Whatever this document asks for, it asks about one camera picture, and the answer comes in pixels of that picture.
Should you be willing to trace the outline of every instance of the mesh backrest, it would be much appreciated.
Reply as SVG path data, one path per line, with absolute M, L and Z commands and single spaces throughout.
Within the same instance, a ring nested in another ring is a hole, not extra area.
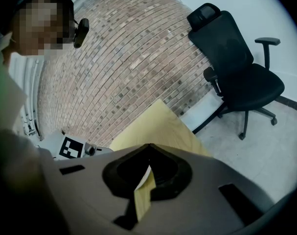
M 253 56 L 228 11 L 221 11 L 199 30 L 191 31 L 189 38 L 210 60 L 218 77 L 239 72 L 253 63 Z

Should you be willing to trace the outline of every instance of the headrest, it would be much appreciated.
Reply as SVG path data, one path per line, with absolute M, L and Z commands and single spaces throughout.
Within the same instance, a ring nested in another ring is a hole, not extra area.
M 211 3 L 204 3 L 201 7 L 189 14 L 187 20 L 192 30 L 198 31 L 201 27 L 220 15 L 220 9 L 217 6 Z

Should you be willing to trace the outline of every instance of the white floor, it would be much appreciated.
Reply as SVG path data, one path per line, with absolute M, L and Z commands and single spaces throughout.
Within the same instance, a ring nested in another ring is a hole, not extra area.
M 278 120 L 249 112 L 246 138 L 238 134 L 244 125 L 244 112 L 215 117 L 196 134 L 213 157 L 225 162 L 261 186 L 279 201 L 297 185 L 297 111 L 278 102 L 265 108 Z

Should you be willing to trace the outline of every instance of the chair caster wheel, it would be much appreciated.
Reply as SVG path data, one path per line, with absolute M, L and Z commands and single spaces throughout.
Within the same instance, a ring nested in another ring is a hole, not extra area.
M 276 118 L 271 119 L 271 124 L 276 125 L 277 124 L 277 119 Z
M 242 132 L 240 135 L 238 135 L 238 137 L 240 138 L 240 140 L 243 140 L 246 136 L 245 136 L 244 133 Z

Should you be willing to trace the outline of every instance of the brick wall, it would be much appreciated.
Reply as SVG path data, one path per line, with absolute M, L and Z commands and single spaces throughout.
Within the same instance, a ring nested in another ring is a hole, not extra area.
M 108 146 L 156 99 L 184 114 L 209 90 L 208 60 L 189 41 L 190 9 L 178 0 L 88 0 L 80 49 L 49 61 L 39 91 L 39 126 Z

